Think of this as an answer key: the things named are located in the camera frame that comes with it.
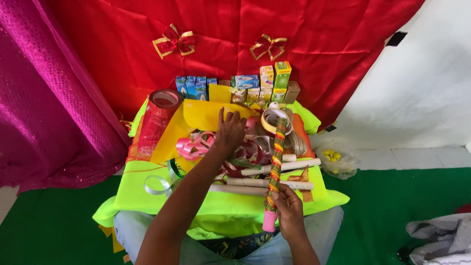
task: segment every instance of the jeans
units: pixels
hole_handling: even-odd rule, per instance
[[[126,249],[134,263],[144,235],[154,215],[141,212],[121,211],[114,218],[114,229],[118,242]],[[335,237],[343,219],[340,206],[304,217],[309,242],[315,250],[320,264],[325,265],[332,250]],[[213,253],[198,241],[185,236],[181,244],[181,265],[287,265],[292,264],[288,242],[281,233],[263,246],[239,260],[229,260]]]

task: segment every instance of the pink sequined fabric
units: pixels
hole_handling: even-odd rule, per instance
[[[84,188],[130,139],[41,0],[0,0],[0,187]]]

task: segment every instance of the stick wrapped in ribbon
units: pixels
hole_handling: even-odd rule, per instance
[[[250,53],[255,58],[255,60],[258,60],[268,52],[270,55],[270,60],[273,61],[284,53],[284,45],[286,44],[287,40],[287,38],[273,39],[270,36],[263,34],[255,41],[255,45],[250,48]]]
[[[177,28],[170,24],[170,26],[164,29],[162,36],[163,38],[152,41],[160,59],[173,53],[177,48],[180,49],[182,56],[195,52],[193,31],[183,32],[182,35],[179,35]]]
[[[208,135],[208,140],[203,139],[203,135]],[[175,146],[179,155],[186,161],[196,161],[199,155],[206,154],[214,143],[214,133],[206,131],[196,136],[194,141],[189,138],[180,138]]]
[[[267,206],[265,207],[265,215],[263,216],[263,230],[267,232],[275,231],[275,222],[278,218],[276,213],[276,205],[271,198],[272,192],[278,192],[280,188],[280,172],[281,172],[281,161],[283,157],[284,147],[284,135],[286,133],[286,127],[288,125],[288,119],[279,118],[276,124],[275,134],[275,147],[273,150],[273,157],[271,161],[270,180],[268,183],[267,192]]]

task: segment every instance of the grey cloth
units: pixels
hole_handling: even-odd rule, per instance
[[[411,222],[406,231],[430,241],[410,254],[415,265],[471,265],[471,213]]]

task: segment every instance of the gold-trimmed bow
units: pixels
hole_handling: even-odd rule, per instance
[[[309,167],[306,166],[306,168],[302,171],[300,176],[290,176],[288,178],[289,181],[302,181],[302,182],[308,182],[309,181]],[[311,202],[314,201],[312,198],[312,191],[311,190],[299,190],[302,194],[302,201],[303,202]]]
[[[270,55],[270,60],[273,61],[284,53],[284,45],[286,44],[287,40],[287,38],[273,39],[270,36],[263,34],[255,41],[256,44],[250,48],[250,53],[255,58],[255,60],[258,60],[266,52],[268,52]]]
[[[193,31],[183,32],[180,36],[178,35],[177,28],[173,24],[170,24],[170,26],[166,27],[163,31],[162,36],[163,38],[152,41],[160,59],[173,53],[177,47],[180,49],[182,56],[195,52],[195,37],[193,36]]]

